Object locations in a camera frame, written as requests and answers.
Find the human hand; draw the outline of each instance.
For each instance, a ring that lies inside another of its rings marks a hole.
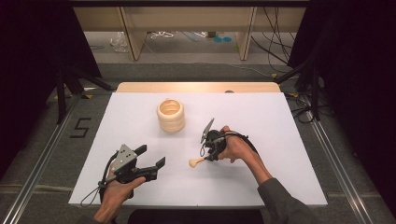
[[[230,127],[224,126],[221,131],[227,133],[230,131]],[[226,141],[226,148],[219,154],[220,160],[229,158],[231,163],[234,163],[237,159],[247,161],[253,152],[251,147],[238,136],[226,136]]]
[[[110,168],[108,176],[114,175],[111,170]],[[108,183],[102,205],[93,218],[102,223],[110,223],[120,212],[122,203],[129,198],[131,191],[142,185],[145,181],[146,178],[141,176],[128,184],[121,184],[117,180]]]

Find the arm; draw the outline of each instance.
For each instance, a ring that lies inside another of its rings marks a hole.
[[[222,129],[230,131],[228,126]],[[258,191],[270,213],[272,223],[318,223],[317,217],[302,202],[291,197],[286,189],[273,178],[260,156],[237,136],[227,137],[227,147],[219,159],[229,158],[231,163],[241,159],[245,162],[259,184]]]
[[[108,175],[114,175],[111,169]],[[81,217],[78,223],[110,223],[120,212],[122,203],[128,199],[131,191],[139,187],[145,181],[146,178],[142,176],[128,184],[121,184],[117,180],[108,183],[102,205],[93,216],[93,220],[87,217]]]

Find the sleeve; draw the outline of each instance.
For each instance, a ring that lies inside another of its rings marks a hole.
[[[79,217],[77,224],[102,224],[102,223],[94,220],[91,217],[81,216]]]
[[[258,187],[273,224],[319,223],[318,218],[302,202],[291,197],[280,182],[271,178]]]

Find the white tabletop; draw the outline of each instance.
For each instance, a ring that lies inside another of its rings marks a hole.
[[[166,133],[159,125],[157,105],[166,98],[179,100],[186,126]],[[148,145],[137,167],[152,166],[166,157],[158,179],[143,184],[124,204],[150,207],[256,207],[263,202],[257,183],[242,161],[202,161],[190,168],[189,159],[200,158],[203,129],[229,125],[248,135],[268,170],[307,205],[327,201],[308,159],[283,93],[113,93],[91,151],[69,203],[81,200],[97,187],[106,163],[122,144],[131,149]],[[97,197],[93,204],[100,204]]]

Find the cloth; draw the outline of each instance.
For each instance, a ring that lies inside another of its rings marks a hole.
[[[318,218],[302,202],[291,197],[280,182],[271,178],[257,188],[271,216],[271,224],[316,224]],[[78,224],[97,224],[89,217],[81,217]]]

